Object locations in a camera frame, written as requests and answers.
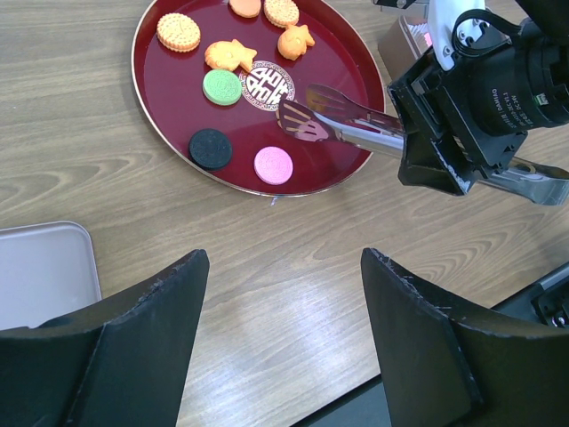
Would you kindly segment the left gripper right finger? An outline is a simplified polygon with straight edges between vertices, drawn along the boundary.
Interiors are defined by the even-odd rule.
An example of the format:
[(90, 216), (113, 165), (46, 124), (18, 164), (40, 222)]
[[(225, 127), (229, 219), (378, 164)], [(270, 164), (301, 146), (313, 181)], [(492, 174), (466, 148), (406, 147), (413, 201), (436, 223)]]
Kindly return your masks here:
[(568, 327), (478, 305), (373, 248), (361, 272), (393, 425), (567, 425)]

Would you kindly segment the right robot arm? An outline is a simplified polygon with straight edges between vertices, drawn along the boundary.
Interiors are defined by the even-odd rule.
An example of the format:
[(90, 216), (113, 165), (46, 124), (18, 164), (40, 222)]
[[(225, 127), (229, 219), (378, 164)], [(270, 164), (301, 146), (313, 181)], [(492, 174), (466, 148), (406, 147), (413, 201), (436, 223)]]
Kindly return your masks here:
[(474, 184), (562, 205), (565, 170), (521, 159), (528, 133), (568, 122), (568, 4), (524, 1), (511, 23), (482, 1), (390, 1), (421, 10), (431, 45), (389, 85), (403, 126), (406, 186), (454, 196)]

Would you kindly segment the green macaron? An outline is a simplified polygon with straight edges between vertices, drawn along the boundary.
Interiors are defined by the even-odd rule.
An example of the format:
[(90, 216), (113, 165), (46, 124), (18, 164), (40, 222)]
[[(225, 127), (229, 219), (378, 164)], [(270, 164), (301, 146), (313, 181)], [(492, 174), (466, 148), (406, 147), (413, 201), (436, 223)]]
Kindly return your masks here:
[(219, 106), (230, 106), (239, 101), (242, 96), (242, 86), (239, 78), (225, 69), (212, 69), (203, 80), (205, 97)]

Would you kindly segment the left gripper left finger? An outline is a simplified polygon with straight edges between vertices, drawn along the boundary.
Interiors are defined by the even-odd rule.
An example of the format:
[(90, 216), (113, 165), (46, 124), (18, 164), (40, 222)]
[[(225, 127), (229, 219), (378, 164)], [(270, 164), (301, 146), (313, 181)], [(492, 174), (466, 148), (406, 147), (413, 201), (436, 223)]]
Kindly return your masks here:
[(175, 425), (209, 269), (198, 249), (93, 305), (4, 330), (2, 425)]

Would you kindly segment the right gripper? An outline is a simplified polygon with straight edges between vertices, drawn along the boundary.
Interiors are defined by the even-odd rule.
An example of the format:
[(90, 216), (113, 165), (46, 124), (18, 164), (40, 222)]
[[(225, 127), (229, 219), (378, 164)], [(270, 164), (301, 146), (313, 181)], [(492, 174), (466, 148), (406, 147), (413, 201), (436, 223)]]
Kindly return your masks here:
[(405, 186), (453, 196), (471, 190), (471, 174), (505, 171), (526, 131), (491, 135), (469, 105), (467, 68), (445, 72), (429, 48), (387, 89), (405, 133), (397, 177)]

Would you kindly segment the gold tin lid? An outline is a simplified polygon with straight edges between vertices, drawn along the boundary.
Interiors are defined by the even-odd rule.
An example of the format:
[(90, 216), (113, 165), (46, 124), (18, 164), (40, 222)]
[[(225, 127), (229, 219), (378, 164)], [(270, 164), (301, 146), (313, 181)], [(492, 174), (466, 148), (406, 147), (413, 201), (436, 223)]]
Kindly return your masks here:
[(1, 328), (37, 327), (102, 299), (92, 239), (70, 221), (1, 230)]

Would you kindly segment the steel serving tongs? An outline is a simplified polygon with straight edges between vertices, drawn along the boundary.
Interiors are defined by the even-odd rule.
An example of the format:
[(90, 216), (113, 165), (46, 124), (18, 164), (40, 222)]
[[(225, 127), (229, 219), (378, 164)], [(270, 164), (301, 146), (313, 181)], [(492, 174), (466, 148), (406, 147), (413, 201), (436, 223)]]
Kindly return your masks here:
[[(332, 87), (310, 84), (305, 106), (282, 97), (276, 122), (288, 135), (301, 141), (341, 141), (386, 156), (401, 157), (404, 153), (404, 131), (396, 117), (364, 107)], [(458, 188), (444, 186), (428, 166), (420, 173), (420, 185), (447, 194), (463, 196), (474, 183), (526, 198), (537, 205), (563, 205), (568, 199), (568, 172), (515, 157), (501, 173), (485, 178), (474, 172), (465, 179), (455, 170)]]

